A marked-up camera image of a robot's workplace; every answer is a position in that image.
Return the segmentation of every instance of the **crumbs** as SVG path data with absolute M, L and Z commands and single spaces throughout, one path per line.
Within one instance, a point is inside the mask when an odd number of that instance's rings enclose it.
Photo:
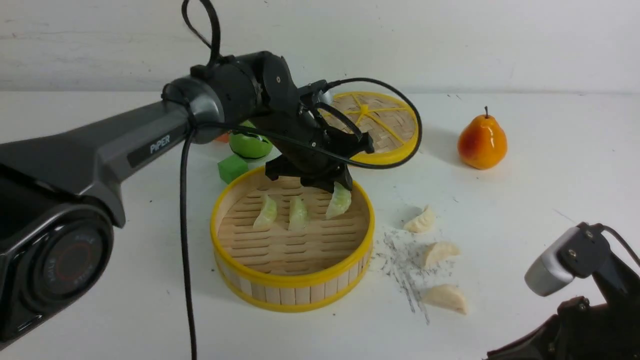
M 424 252 L 427 246 L 437 240 L 427 240 L 424 234 L 412 234 L 398 229 L 384 232 L 382 241 L 376 237 L 376 262 L 380 266 L 372 266 L 372 270 L 391 279 L 398 292 L 406 297 L 409 310 L 421 314 L 429 324 L 429 315 L 422 303 L 421 293 L 438 283 L 443 277 L 451 277 L 453 261 L 441 261 L 436 267 L 425 269 Z

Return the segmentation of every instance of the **yellow rim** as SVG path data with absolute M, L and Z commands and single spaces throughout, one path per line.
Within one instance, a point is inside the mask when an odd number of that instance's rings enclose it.
M 300 305 L 271 304 L 269 302 L 264 302 L 264 301 L 257 300 L 255 298 L 243 293 L 242 291 L 240 291 L 240 289 L 236 288 L 229 281 L 229 279 L 227 279 L 227 277 L 225 276 L 224 272 L 220 268 L 220 264 L 218 264 L 218 260 L 216 260 L 216 266 L 218 267 L 218 272 L 220 273 L 220 276 L 222 277 L 222 280 L 225 282 L 227 287 L 231 291 L 233 291 L 234 294 L 236 294 L 238 297 L 240 297 L 240 299 L 243 299 L 244 301 L 248 302 L 249 304 L 257 306 L 257 307 L 261 307 L 263 309 L 271 310 L 271 311 L 279 311 L 281 313 L 302 313 L 304 311 L 315 310 L 315 309 L 319 309 L 320 307 L 327 306 L 327 305 L 331 304 L 332 302 L 340 300 L 340 298 L 342 298 L 343 296 L 347 295 L 347 293 L 349 293 L 349 291 L 351 291 L 360 282 L 360 280 L 362 279 L 364 274 L 367 272 L 367 269 L 369 268 L 369 259 L 367 259 L 367 262 L 364 265 L 364 267 L 362 268 L 362 271 L 358 274 L 358 277 L 356 277 L 356 279 L 353 282 L 349 283 L 349 285 L 347 285 L 347 287 L 345 287 L 344 289 L 338 291 L 334 295 L 332 295 L 332 296 L 330 296 L 328 298 L 325 298 L 323 300 L 320 300 L 318 302 L 313 302 L 311 304 L 300 304 Z
M 362 162 L 362 163 L 367 163 L 367 164 L 387 165 L 387 164 L 401 161 L 405 159 L 407 156 L 409 156 L 413 151 L 413 148 L 415 147 L 416 143 L 418 142 L 418 120 L 416 119 L 415 113 L 413 112 L 413 110 L 411 110 L 411 108 L 402 100 L 396 99 L 395 97 L 392 97 L 386 94 L 379 94 L 377 92 L 365 92 L 365 91 L 344 92 L 344 93 L 337 94 L 336 96 L 334 96 L 334 98 L 338 99 L 345 96 L 353 96 L 356 103 L 358 104 L 358 107 L 360 107 L 361 104 L 358 98 L 356 97 L 356 95 L 376 96 L 376 97 L 381 97 L 383 99 L 396 103 L 398 105 L 398 108 L 397 108 L 398 110 L 406 110 L 411 115 L 411 118 L 413 119 L 413 123 L 415 124 L 415 131 L 413 132 L 413 135 L 411 136 L 411 138 L 408 141 L 403 142 L 404 144 L 398 147 L 397 149 L 394 149 L 389 152 L 380 152 L 380 153 L 374 153 L 374 154 L 367 154 L 367 153 L 361 152 L 360 154 L 354 155 L 351 159 Z M 376 120 L 374 117 L 368 114 L 362 114 L 361 111 L 358 113 L 360 114 L 360 116 L 358 117 L 358 120 L 361 120 L 363 116 L 367 116 L 373 121 L 383 126 L 392 136 L 398 138 L 397 135 L 393 132 L 393 130 L 388 129 L 384 125 L 384 123 L 381 123 L 379 120 Z
M 271 286 L 274 288 L 303 288 L 306 286 L 313 286 L 313 285 L 321 284 L 336 278 L 337 276 L 345 272 L 347 269 L 351 268 L 354 264 L 359 262 L 360 259 L 362 259 L 366 255 L 369 248 L 371 248 L 371 245 L 373 243 L 373 232 L 374 232 L 374 225 L 375 225 L 375 216 L 374 216 L 373 206 L 371 205 L 371 201 L 369 200 L 369 197 L 364 192 L 362 187 L 357 182 L 353 181 L 353 188 L 358 190 L 362 194 L 362 197 L 367 203 L 370 219 L 369 219 L 369 227 L 367 228 L 367 232 L 365 234 L 364 239 L 362 240 L 362 243 L 346 259 L 320 272 L 315 272 L 313 274 L 307 274 L 307 275 L 295 275 L 295 276 L 265 274 L 262 272 L 258 272 L 256 270 L 252 270 L 240 264 L 234 258 L 232 258 L 229 254 L 227 254 L 227 252 L 222 248 L 222 245 L 220 245 L 220 239 L 218 239 L 218 232 L 216 231 L 216 228 L 214 225 L 214 219 L 218 214 L 218 210 L 220 208 L 220 203 L 222 199 L 224 199 L 227 196 L 229 191 L 231 191 L 231 189 L 236 184 L 240 183 L 242 180 L 246 179 L 251 175 L 254 175 L 257 172 L 264 172 L 264 167 L 255 168 L 241 175 L 237 179 L 233 180 L 224 189 L 224 191 L 222 191 L 222 194 L 220 194 L 220 196 L 218 197 L 218 200 L 216 201 L 216 205 L 213 207 L 213 212 L 211 214 L 211 223 L 209 225 L 214 250 L 219 255 L 220 259 L 222 259 L 222 261 L 224 261 L 229 268 L 234 269 L 237 273 L 241 274 L 245 279 L 251 282 L 254 282 L 256 284 Z

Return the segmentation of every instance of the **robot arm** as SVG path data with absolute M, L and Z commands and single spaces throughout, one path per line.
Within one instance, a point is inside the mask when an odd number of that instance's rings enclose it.
M 611 228 L 581 223 L 531 265 L 525 281 L 533 292 L 547 296 L 576 277 L 593 276 L 606 304 L 591 306 L 585 297 L 565 301 L 557 315 L 522 339 L 489 352 L 488 360 L 640 358 L 640 277 L 611 252 L 603 231 L 628 248 Z
M 105 269 L 112 224 L 123 227 L 120 184 L 196 131 L 207 143 L 250 119 L 282 155 L 266 175 L 351 189 L 345 158 L 372 152 L 368 134 L 330 127 L 316 110 L 327 82 L 298 88 L 286 61 L 267 51 L 195 66 L 162 101 L 58 135 L 0 145 L 0 348 L 88 291 Z

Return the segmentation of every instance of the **orange object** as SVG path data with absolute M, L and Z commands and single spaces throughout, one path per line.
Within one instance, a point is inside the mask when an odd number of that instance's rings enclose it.
M 216 138 L 217 142 L 229 143 L 229 133 L 224 133 Z
M 476 116 L 458 139 L 462 162 L 480 170 L 498 165 L 507 154 L 507 136 L 486 106 L 484 112 Z

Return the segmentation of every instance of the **white wall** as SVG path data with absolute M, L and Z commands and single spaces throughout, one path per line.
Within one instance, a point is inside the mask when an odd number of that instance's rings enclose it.
M 640 92 L 638 0 L 214 4 L 224 53 L 284 55 L 299 84 L 372 76 L 414 92 Z M 1 0 L 0 89 L 159 91 L 207 59 L 179 10 L 180 0 Z

